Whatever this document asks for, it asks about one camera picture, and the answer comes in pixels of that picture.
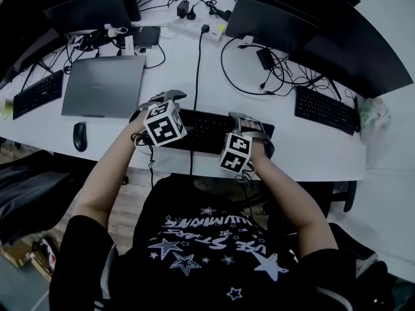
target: black keyboard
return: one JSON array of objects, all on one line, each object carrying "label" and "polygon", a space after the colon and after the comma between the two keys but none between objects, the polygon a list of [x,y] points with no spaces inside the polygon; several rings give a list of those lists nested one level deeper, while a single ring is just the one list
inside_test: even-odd
[{"label": "black keyboard", "polygon": [[294,115],[325,124],[353,135],[357,125],[356,111],[321,93],[298,86]]},{"label": "black keyboard", "polygon": [[59,70],[14,96],[13,119],[62,96],[64,72]]},{"label": "black keyboard", "polygon": [[[193,130],[182,139],[163,146],[220,154],[225,145],[225,135],[235,128],[233,119],[228,115],[181,109],[180,118],[184,126],[193,127]],[[263,123],[263,126],[265,133],[271,138],[275,127],[266,123]]]}]

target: white power strip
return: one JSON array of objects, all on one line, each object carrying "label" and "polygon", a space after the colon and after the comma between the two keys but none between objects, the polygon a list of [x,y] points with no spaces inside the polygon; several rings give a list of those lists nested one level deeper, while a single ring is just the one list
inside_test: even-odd
[{"label": "white power strip", "polygon": [[205,33],[203,37],[219,41],[226,27],[226,23],[221,19],[196,18],[193,21],[189,21],[187,18],[183,18],[169,23],[169,27],[172,29],[186,31],[199,37],[202,32],[202,27],[205,24],[209,25],[210,31]]}]

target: gray floor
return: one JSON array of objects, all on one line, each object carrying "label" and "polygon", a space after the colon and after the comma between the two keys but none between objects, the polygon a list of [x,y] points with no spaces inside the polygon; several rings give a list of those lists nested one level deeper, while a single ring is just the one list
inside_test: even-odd
[{"label": "gray floor", "polygon": [[49,283],[32,266],[15,268],[4,257],[0,257],[0,303],[8,311],[49,310]]}]

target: closed silver laptop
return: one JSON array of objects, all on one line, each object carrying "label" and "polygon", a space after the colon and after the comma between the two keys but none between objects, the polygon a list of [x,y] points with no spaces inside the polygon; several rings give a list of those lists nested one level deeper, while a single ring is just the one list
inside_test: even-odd
[{"label": "closed silver laptop", "polygon": [[144,56],[77,60],[67,83],[62,115],[128,119],[138,106]]}]

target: person's left arm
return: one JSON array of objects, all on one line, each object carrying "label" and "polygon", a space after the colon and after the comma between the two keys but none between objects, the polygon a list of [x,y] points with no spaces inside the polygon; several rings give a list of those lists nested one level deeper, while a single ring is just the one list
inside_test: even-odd
[{"label": "person's left arm", "polygon": [[108,228],[112,207],[135,150],[131,135],[144,130],[145,115],[145,111],[141,112],[136,120],[127,125],[95,165],[81,190],[73,216],[87,216],[103,228]]}]

